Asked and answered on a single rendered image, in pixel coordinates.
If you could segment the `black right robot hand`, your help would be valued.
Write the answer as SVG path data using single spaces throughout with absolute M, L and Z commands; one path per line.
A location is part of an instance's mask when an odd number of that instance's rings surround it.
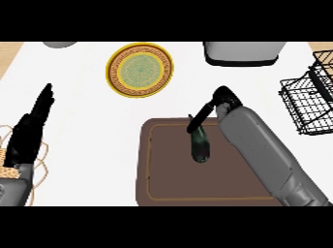
M 213 92 L 212 100 L 204 104 L 203 108 L 200 109 L 198 113 L 191 119 L 191 122 L 186 127 L 186 133 L 191 134 L 195 129 L 201 126 L 203 121 L 209 117 L 213 109 L 220 105 L 228 104 L 228 109 L 234 110 L 242 106 L 241 101 L 229 88 L 226 86 L 220 86 Z

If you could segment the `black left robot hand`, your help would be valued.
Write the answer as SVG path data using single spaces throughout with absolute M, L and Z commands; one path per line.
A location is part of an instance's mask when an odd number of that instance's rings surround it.
M 36 97 L 30 113 L 23 115 L 14 126 L 5 152 L 5 168 L 11 168 L 17 164 L 32 164 L 35 161 L 42 139 L 42 128 L 52 103 L 52 85 L 46 84 Z

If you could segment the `dark green eggplant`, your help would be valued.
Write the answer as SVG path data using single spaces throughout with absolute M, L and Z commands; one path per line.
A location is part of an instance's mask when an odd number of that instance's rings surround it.
M 189 133 L 191 157 L 197 163 L 206 163 L 210 158 L 210 143 L 204 128 L 198 126 Z

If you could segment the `brown tray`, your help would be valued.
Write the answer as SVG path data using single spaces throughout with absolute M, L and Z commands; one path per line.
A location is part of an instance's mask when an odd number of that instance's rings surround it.
M 209 118 L 203 128 L 210 159 L 191 157 L 185 118 L 153 118 L 142 124 L 135 199 L 141 206 L 276 206 L 235 147 Z

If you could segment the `woven wicker placemat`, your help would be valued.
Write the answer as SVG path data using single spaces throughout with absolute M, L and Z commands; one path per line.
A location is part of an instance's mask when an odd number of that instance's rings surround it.
M 0 177 L 17 179 L 18 175 L 20 175 L 18 171 L 16 169 L 10 169 L 10 168 L 2 167 L 4 159 L 5 159 L 5 151 L 7 151 L 2 144 L 4 144 L 5 139 L 10 137 L 11 133 L 13 133 L 13 127 L 8 125 L 0 125 Z M 35 169 L 42 168 L 44 173 L 42 173 L 41 178 L 38 179 L 38 181 L 32 185 L 32 189 L 30 189 L 29 195 L 27 195 L 29 196 L 27 206 L 32 206 L 32 204 L 33 204 L 33 190 L 38 188 L 38 186 L 44 182 L 46 175 L 48 175 L 48 169 L 46 169 L 46 165 L 45 165 L 45 157 L 48 154 L 48 144 L 45 142 L 41 142 L 41 144 L 39 144 L 39 152 L 41 152 L 41 155 L 35 159 L 33 168 Z

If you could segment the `yellow patterned plate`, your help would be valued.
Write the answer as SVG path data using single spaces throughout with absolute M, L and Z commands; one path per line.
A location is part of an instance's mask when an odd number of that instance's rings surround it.
M 144 98 L 166 87 L 173 62 L 166 50 L 153 43 L 132 43 L 111 55 L 105 80 L 111 89 L 128 98 Z

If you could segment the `grey round object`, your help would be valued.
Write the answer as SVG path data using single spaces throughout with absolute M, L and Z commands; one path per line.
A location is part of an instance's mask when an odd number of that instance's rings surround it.
M 49 48 L 64 48 L 74 44 L 76 42 L 42 42 L 42 44 Z

